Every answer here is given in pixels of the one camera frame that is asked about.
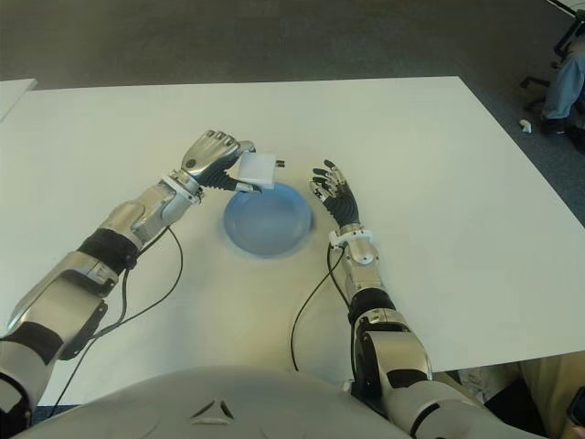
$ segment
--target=white table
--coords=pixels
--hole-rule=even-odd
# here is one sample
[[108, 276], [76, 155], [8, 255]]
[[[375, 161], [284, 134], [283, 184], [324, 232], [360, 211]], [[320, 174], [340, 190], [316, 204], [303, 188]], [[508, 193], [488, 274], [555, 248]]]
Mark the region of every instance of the white table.
[[575, 5], [581, 5], [580, 3], [577, 3], [577, 4], [576, 4], [575, 2], [573, 2], [573, 1], [569, 1], [569, 0], [547, 0], [547, 1], [548, 1], [549, 3], [551, 3], [552, 5], [554, 5], [554, 6], [558, 7], [558, 9], [560, 9], [561, 11], [563, 11], [563, 12], [565, 12], [565, 13], [567, 13], [567, 14], [569, 13], [569, 11], [567, 11], [566, 9], [563, 9], [562, 7], [559, 7], [559, 6], [558, 6], [558, 3], [561, 3], [561, 4], [565, 5], [565, 6], [568, 6], [568, 7], [570, 7], [570, 8], [573, 8], [573, 10], [574, 10], [574, 11], [577, 11], [577, 9], [579, 9], [579, 8], [577, 8], [577, 9], [574, 9], [574, 6], [575, 6]]
[[[293, 317], [324, 275], [335, 225], [312, 196], [324, 158], [351, 182], [376, 233], [394, 303], [436, 370], [585, 349], [585, 230], [458, 78], [178, 85], [32, 91], [0, 125], [0, 320], [114, 206], [180, 166], [207, 129], [286, 160], [314, 229], [295, 254], [250, 257], [231, 244], [209, 190], [175, 231], [186, 268], [166, 303], [96, 344], [64, 403], [195, 366], [289, 369]], [[130, 312], [174, 281], [164, 238], [129, 282]], [[108, 321], [119, 312], [112, 292]], [[350, 375], [346, 311], [328, 283], [300, 321], [303, 371]], [[60, 362], [52, 404], [75, 362]]]
[[0, 122], [27, 91], [35, 88], [36, 80], [0, 80]]

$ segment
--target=black cable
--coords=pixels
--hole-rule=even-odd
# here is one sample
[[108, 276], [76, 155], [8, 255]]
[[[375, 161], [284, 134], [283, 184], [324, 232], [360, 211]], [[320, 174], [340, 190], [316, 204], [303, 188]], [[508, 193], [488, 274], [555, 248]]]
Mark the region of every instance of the black cable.
[[93, 336], [91, 338], [90, 343], [83, 351], [83, 354], [81, 354], [80, 360], [75, 365], [75, 369], [73, 369], [73, 371], [71, 372], [71, 375], [69, 376], [69, 379], [67, 380], [67, 383], [65, 383], [65, 387], [63, 388], [63, 391], [61, 392], [61, 394], [57, 398], [57, 402], [55, 402], [55, 405], [53, 405], [53, 408], [51, 409], [51, 412], [48, 416], [49, 418], [52, 417], [55, 414], [55, 412], [57, 411], [57, 408], [59, 406], [59, 403], [61, 402], [61, 399], [63, 398], [63, 395], [65, 395], [65, 392], [67, 391], [67, 389], [69, 388], [69, 385], [73, 381], [73, 377], [75, 377], [75, 374], [79, 370], [81, 363], [83, 362], [83, 359], [85, 359], [85, 356], [90, 351], [91, 347], [95, 344], [95, 342], [98, 341], [101, 337], [105, 336], [106, 334], [109, 334], [110, 332], [112, 332], [117, 327], [121, 327], [122, 325], [128, 323], [129, 321], [135, 319], [136, 317], [138, 317], [138, 316], [144, 314], [145, 312], [149, 311], [150, 309], [154, 308], [155, 306], [157, 306], [158, 304], [163, 302], [175, 290], [175, 288], [176, 288], [176, 286], [179, 283], [179, 280], [181, 278], [181, 274], [183, 274], [183, 248], [181, 247], [181, 243], [179, 242], [179, 239], [176, 237], [175, 233], [171, 230], [170, 227], [166, 227], [156, 238], [154, 238], [146, 247], [144, 247], [142, 249], [142, 251], [138, 254], [138, 257], [140, 257], [141, 255], [146, 253], [146, 251], [148, 251], [153, 245], [155, 245], [158, 242], [158, 240], [160, 240], [167, 231], [170, 231], [171, 234], [173, 235], [173, 238], [175, 239], [176, 245], [179, 249], [180, 261], [181, 261], [180, 267], [179, 267], [179, 273], [175, 279], [175, 283], [173, 284], [171, 289], [168, 291], [168, 293], [166, 293], [163, 296], [163, 298], [157, 300], [152, 305], [147, 306], [144, 310], [140, 311], [139, 313], [135, 314], [134, 316], [129, 317], [129, 318], [124, 320], [124, 318], [126, 316], [126, 311], [128, 309], [126, 284], [128, 282], [128, 274], [129, 274], [130, 270], [126, 270], [124, 272], [124, 277], [122, 279], [122, 311], [120, 313], [120, 317], [118, 317], [118, 320], [116, 321], [116, 323], [109, 325], [108, 327], [105, 327], [104, 329], [102, 329], [100, 332], [98, 332], [95, 336]]
[[63, 388], [63, 391], [61, 392], [61, 394], [58, 396], [57, 398], [57, 402], [55, 402], [55, 405], [53, 405], [53, 408], [51, 409], [51, 413], [48, 415], [49, 418], [53, 417], [53, 415], [55, 414], [55, 412], [57, 411], [57, 407], [59, 406], [59, 403], [61, 402], [61, 398], [63, 398], [63, 395], [65, 395], [65, 392], [67, 391], [67, 388], [69, 387], [69, 385], [71, 384], [71, 382], [73, 381], [73, 377], [75, 377], [75, 374], [77, 373], [78, 369], [81, 366], [81, 362], [83, 361], [83, 359], [85, 359], [85, 356], [87, 355], [87, 353], [90, 351], [91, 347], [95, 344], [96, 341], [98, 341], [100, 338], [96, 337], [94, 338], [90, 344], [85, 348], [85, 350], [83, 351], [83, 354], [81, 354], [80, 360], [77, 362], [77, 364], [75, 365], [75, 369], [71, 372], [71, 375], [69, 375], [69, 379], [67, 380], [67, 383], [65, 383], [65, 387]]
[[[337, 283], [337, 279], [335, 279], [335, 275], [334, 275], [333, 270], [331, 268], [331, 252], [327, 252], [327, 268], [329, 269], [329, 273], [331, 273], [331, 280], [335, 284], [335, 288], [337, 289], [337, 292], [339, 293], [341, 298], [346, 303], [347, 311], [349, 311], [350, 310], [349, 302], [347, 301], [346, 295], [344, 294], [343, 290], [341, 289], [341, 287]], [[355, 331], [354, 326], [352, 325], [351, 326], [351, 337], [350, 337], [351, 344], [349, 345], [349, 356], [350, 356], [350, 361], [351, 361], [351, 372], [354, 375], [354, 380], [355, 380], [357, 377], [357, 373], [356, 373], [356, 360], [354, 359], [354, 351], [355, 351], [354, 343], [356, 342], [356, 334], [354, 331]]]
[[339, 284], [337, 283], [337, 279], [335, 279], [335, 275], [333, 274], [333, 268], [331, 268], [331, 250], [332, 249], [333, 249], [333, 247], [331, 247], [331, 244], [329, 244], [329, 250], [327, 251], [327, 269], [329, 270], [329, 275], [331, 276], [331, 280], [333, 281], [335, 288], [337, 289], [337, 292], [341, 296], [342, 300], [344, 301], [344, 303], [347, 306], [347, 310], [349, 311], [349, 302], [347, 301], [347, 297], [344, 294], [344, 292], [342, 291]]
[[[329, 255], [331, 254], [331, 250], [332, 250], [331, 245], [327, 245], [327, 257], [329, 257]], [[321, 282], [319, 282], [319, 284], [317, 284], [317, 286], [309, 294], [309, 296], [304, 301], [303, 306], [301, 306], [301, 309], [299, 310], [299, 312], [297, 313], [296, 317], [294, 318], [294, 322], [292, 323], [292, 331], [291, 331], [291, 358], [292, 358], [292, 364], [294, 365], [294, 369], [297, 372], [299, 371], [299, 366], [296, 364], [296, 357], [294, 356], [294, 332], [296, 330], [296, 324], [298, 323], [299, 318], [301, 318], [301, 315], [303, 314], [304, 309], [309, 304], [309, 302], [311, 301], [311, 299], [313, 298], [313, 296], [315, 295], [315, 293], [319, 290], [319, 288], [321, 287], [321, 285], [323, 285], [323, 283], [327, 280], [327, 278], [333, 273], [333, 270], [335, 268], [337, 268], [337, 265], [339, 265], [339, 263], [343, 259], [345, 252], [346, 252], [346, 249], [343, 249], [341, 251], [341, 254], [339, 255], [339, 259], [337, 260], [337, 262], [335, 263], [335, 265], [333, 266], [333, 268], [329, 269], [329, 271], [324, 276], [324, 278], [321, 279]]]
[[183, 274], [183, 247], [181, 247], [181, 242], [179, 242], [179, 239], [176, 237], [175, 233], [171, 230], [170, 227], [168, 227], [168, 231], [171, 232], [171, 235], [173, 235], [173, 238], [175, 239], [176, 242], [176, 246], [179, 249], [179, 256], [180, 256], [180, 263], [179, 263], [179, 273], [176, 276], [175, 279], [175, 283], [173, 284], [173, 286], [171, 286], [171, 289], [168, 290], [168, 293], [166, 293], [163, 297], [161, 297], [160, 299], [158, 299], [156, 302], [154, 302], [152, 305], [147, 306], [145, 309], [143, 309], [142, 311], [140, 311], [139, 313], [134, 314], [131, 317], [128, 317], [127, 319], [125, 319], [123, 322], [121, 322], [121, 324], [119, 325], [119, 327], [121, 327], [122, 325], [125, 325], [126, 323], [134, 320], [136, 317], [141, 316], [142, 314], [144, 314], [145, 312], [153, 309], [155, 306], [159, 305], [161, 302], [163, 302], [169, 295], [171, 295], [171, 293], [174, 292], [176, 286], [179, 283], [179, 280], [181, 279], [181, 275]]
[[[140, 250], [140, 252], [138, 253], [138, 256], [136, 257], [136, 260], [138, 260], [138, 258], [140, 258], [143, 254], [145, 254], [146, 252], [148, 252], [148, 250], [155, 245], [157, 242], [159, 242], [159, 240], [165, 235], [165, 233], [167, 233], [169, 231], [168, 227], [165, 227], [163, 229], [163, 231], [161, 231], [156, 238], [154, 238], [152, 241], [150, 241], [146, 247], [144, 247], [142, 250]], [[122, 321], [126, 318], [126, 311], [128, 310], [128, 291], [127, 291], [127, 284], [128, 284], [128, 275], [130, 274], [130, 270], [126, 269], [124, 271], [124, 276], [122, 278], [122, 311], [120, 313], [120, 317], [118, 317], [118, 320], [116, 320], [115, 323], [112, 323], [111, 325], [109, 325], [108, 327], [105, 327], [104, 329], [101, 329], [100, 331], [98, 331], [96, 334], [93, 335], [93, 337], [91, 337], [91, 339], [96, 339], [99, 338], [101, 336], [105, 336], [106, 334], [108, 334], [109, 332], [112, 332], [116, 327], [119, 327], [122, 324]]]

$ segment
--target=shoe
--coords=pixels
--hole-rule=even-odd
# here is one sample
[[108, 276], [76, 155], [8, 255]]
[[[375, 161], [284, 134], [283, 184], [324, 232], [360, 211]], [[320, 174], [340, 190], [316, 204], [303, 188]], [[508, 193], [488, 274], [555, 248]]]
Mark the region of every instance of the shoe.
[[542, 119], [540, 131], [544, 135], [564, 134], [567, 131], [567, 119]]

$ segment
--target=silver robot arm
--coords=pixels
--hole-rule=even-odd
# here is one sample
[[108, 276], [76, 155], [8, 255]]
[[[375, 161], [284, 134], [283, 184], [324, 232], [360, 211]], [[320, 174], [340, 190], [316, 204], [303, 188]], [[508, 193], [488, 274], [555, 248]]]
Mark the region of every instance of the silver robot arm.
[[202, 187], [253, 191], [226, 170], [251, 142], [207, 131], [173, 171], [137, 199], [118, 206], [74, 252], [16, 305], [0, 338], [2, 437], [26, 428], [58, 359], [72, 359], [95, 333], [108, 306], [104, 298], [143, 246], [199, 204]]
[[510, 427], [451, 386], [432, 380], [424, 346], [396, 310], [378, 273], [373, 234], [359, 220], [356, 199], [335, 164], [316, 168], [310, 183], [339, 226], [334, 248], [345, 248], [346, 299], [352, 327], [352, 393], [418, 439], [534, 438]]

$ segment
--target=white block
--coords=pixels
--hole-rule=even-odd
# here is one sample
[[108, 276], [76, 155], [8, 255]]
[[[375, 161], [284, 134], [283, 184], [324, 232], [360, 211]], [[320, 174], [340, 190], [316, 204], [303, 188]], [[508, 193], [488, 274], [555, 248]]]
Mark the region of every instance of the white block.
[[274, 189], [276, 155], [244, 153], [239, 160], [238, 180]]

